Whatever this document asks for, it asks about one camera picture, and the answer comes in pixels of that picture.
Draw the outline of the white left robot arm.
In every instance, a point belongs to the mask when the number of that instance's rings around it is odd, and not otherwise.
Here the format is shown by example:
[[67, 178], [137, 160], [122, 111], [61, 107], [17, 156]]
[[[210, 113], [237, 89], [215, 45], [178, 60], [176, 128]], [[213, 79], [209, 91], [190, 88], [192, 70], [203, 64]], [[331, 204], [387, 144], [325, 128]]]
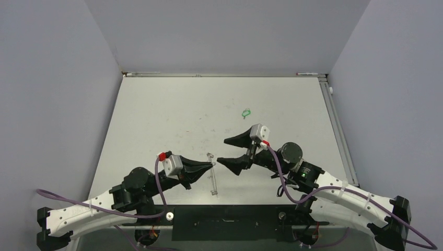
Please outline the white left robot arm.
[[137, 167], [123, 181], [104, 193], [84, 202], [64, 198], [53, 192], [37, 189], [37, 194], [71, 206], [62, 209], [43, 207], [37, 210], [37, 233], [40, 250], [66, 247], [73, 237], [108, 226], [121, 224], [149, 225], [154, 220], [172, 220], [164, 192], [177, 185], [186, 190], [198, 181], [215, 163], [187, 159], [172, 152], [159, 153], [154, 171]]

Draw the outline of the green key tag with key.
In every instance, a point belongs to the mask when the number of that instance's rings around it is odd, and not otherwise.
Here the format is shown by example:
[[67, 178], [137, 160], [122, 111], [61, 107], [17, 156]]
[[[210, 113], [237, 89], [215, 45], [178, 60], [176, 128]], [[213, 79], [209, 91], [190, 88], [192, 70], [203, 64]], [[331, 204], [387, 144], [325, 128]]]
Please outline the green key tag with key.
[[251, 110], [249, 108], [245, 109], [241, 114], [243, 119], [246, 119], [246, 117], [248, 117], [249, 115], [251, 115]]

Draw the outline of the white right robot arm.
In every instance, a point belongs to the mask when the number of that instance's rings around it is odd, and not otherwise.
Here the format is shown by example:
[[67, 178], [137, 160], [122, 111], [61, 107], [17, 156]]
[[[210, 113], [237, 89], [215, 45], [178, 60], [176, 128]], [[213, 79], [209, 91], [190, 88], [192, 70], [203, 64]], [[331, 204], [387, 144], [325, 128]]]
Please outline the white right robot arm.
[[283, 144], [277, 151], [269, 148], [270, 130], [253, 125], [224, 143], [247, 151], [237, 158], [219, 157], [217, 161], [235, 175], [258, 165], [279, 178], [283, 193], [292, 188], [303, 193], [297, 204], [296, 219], [302, 224], [312, 220], [335, 223], [368, 234], [390, 250], [405, 250], [411, 222], [410, 202], [401, 196], [388, 198], [364, 191], [340, 180], [319, 166], [303, 159], [301, 147], [294, 142]]

